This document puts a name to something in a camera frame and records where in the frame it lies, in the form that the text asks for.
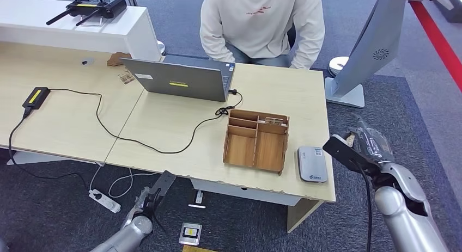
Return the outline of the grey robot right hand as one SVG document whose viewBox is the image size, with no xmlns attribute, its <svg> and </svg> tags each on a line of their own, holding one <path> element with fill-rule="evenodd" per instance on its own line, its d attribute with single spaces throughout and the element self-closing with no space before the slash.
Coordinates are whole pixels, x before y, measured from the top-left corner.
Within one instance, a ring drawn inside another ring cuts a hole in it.
<svg viewBox="0 0 462 252">
<path fill-rule="evenodd" d="M 394 154 L 387 138 L 371 127 L 358 114 L 352 113 L 356 126 L 349 127 L 348 145 L 377 163 L 394 162 Z"/>
</svg>

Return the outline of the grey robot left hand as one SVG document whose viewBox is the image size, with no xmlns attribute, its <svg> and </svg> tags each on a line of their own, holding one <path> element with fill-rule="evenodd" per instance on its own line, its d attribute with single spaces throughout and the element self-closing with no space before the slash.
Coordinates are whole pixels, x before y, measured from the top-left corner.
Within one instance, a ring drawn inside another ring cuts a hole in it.
<svg viewBox="0 0 462 252">
<path fill-rule="evenodd" d="M 137 196 L 135 199 L 135 204 L 131 210 L 129 210 L 124 222 L 120 229 L 128 226 L 132 220 L 138 216 L 144 216 L 149 219 L 154 219 L 154 213 L 156 207 L 158 206 L 158 196 L 160 193 L 160 188 L 155 188 L 155 191 L 151 188 L 145 187 L 140 196 Z"/>
</svg>

